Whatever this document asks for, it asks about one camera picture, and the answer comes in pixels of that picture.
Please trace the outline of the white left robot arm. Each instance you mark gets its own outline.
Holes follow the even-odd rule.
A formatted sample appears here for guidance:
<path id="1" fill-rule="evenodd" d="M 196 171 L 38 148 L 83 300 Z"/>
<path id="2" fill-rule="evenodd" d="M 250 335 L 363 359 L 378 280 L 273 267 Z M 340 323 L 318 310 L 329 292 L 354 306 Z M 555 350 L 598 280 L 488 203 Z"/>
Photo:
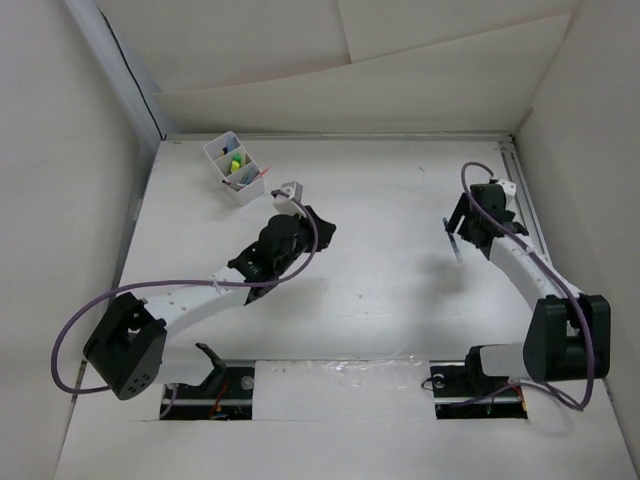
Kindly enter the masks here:
<path id="1" fill-rule="evenodd" d="M 139 299 L 130 292 L 108 306 L 84 347 L 84 357 L 121 401 L 154 383 L 189 385 L 201 396 L 216 394 L 226 365 L 205 343 L 200 358 L 170 348 L 188 328 L 226 310 L 249 305 L 281 284 L 301 255 L 327 248 L 335 224 L 311 207 L 271 217 L 258 239 L 204 285 L 190 285 Z"/>

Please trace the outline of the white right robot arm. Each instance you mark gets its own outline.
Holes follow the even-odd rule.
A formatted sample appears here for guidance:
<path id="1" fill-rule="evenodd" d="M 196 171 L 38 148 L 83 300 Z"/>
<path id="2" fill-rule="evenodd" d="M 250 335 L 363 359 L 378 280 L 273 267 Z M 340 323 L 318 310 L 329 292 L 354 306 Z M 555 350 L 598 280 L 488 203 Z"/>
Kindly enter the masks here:
<path id="1" fill-rule="evenodd" d="M 479 249 L 515 286 L 532 310 L 520 357 L 536 382 L 586 380 L 610 371 L 611 306 L 566 281 L 535 248 L 509 204 L 515 185 L 474 184 L 461 194 L 445 227 Z"/>

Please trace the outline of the purple gel pen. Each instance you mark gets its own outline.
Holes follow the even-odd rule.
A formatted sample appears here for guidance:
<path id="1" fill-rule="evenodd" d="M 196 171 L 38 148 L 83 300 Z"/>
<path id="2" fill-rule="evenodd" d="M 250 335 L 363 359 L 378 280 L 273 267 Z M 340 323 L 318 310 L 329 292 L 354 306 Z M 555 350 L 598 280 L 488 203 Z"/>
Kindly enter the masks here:
<path id="1" fill-rule="evenodd" d="M 456 262 L 461 264 L 461 263 L 463 263 L 463 257 L 462 257 L 461 251 L 459 249 L 459 246 L 457 244 L 457 241 L 456 241 L 454 235 L 448 229 L 448 219 L 446 217 L 443 217 L 442 222 L 443 222 L 443 225 L 444 225 L 445 233 L 447 235 L 447 238 L 448 238 L 448 240 L 450 242 L 452 251 L 454 253 L 454 257 L 456 259 Z"/>

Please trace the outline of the black gold-banded pencil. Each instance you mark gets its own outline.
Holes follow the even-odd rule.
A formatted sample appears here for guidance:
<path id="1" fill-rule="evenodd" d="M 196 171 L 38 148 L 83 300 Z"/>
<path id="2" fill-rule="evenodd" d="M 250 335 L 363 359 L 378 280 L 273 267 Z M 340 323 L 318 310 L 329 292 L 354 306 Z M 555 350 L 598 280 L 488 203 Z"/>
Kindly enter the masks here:
<path id="1" fill-rule="evenodd" d="M 223 185 L 233 189 L 234 191 L 240 191 L 242 189 L 242 187 L 239 184 L 232 183 L 227 180 L 222 180 L 221 182 Z"/>

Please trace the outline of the pink gel pen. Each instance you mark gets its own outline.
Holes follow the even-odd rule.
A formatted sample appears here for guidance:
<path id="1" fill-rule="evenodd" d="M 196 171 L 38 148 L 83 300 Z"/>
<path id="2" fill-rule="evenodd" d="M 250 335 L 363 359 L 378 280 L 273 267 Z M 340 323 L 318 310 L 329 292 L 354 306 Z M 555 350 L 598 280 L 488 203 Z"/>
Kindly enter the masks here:
<path id="1" fill-rule="evenodd" d="M 264 170 L 259 171 L 256 176 L 254 177 L 255 179 L 257 178 L 261 178 L 263 177 L 265 174 L 267 174 L 269 171 L 271 170 L 271 167 L 267 167 Z"/>

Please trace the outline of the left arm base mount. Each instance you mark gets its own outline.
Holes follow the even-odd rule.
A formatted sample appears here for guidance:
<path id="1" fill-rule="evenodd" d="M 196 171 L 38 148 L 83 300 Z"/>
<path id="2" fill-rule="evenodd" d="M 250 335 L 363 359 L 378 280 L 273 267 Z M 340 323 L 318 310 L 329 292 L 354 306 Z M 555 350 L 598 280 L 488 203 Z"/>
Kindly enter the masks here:
<path id="1" fill-rule="evenodd" d="M 159 378 L 164 421 L 245 421 L 253 415 L 256 363 L 224 360 L 207 344 L 171 348 Z"/>

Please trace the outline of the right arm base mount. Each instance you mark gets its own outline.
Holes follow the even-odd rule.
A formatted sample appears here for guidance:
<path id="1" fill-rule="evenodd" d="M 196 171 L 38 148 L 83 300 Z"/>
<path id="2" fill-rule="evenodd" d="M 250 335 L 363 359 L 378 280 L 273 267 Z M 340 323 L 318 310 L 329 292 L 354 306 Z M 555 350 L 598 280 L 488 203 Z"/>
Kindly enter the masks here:
<path id="1" fill-rule="evenodd" d="M 506 376 L 488 376 L 481 366 L 481 348 L 472 347 L 463 360 L 432 360 L 421 388 L 430 391 L 438 420 L 528 419 L 522 390 Z"/>

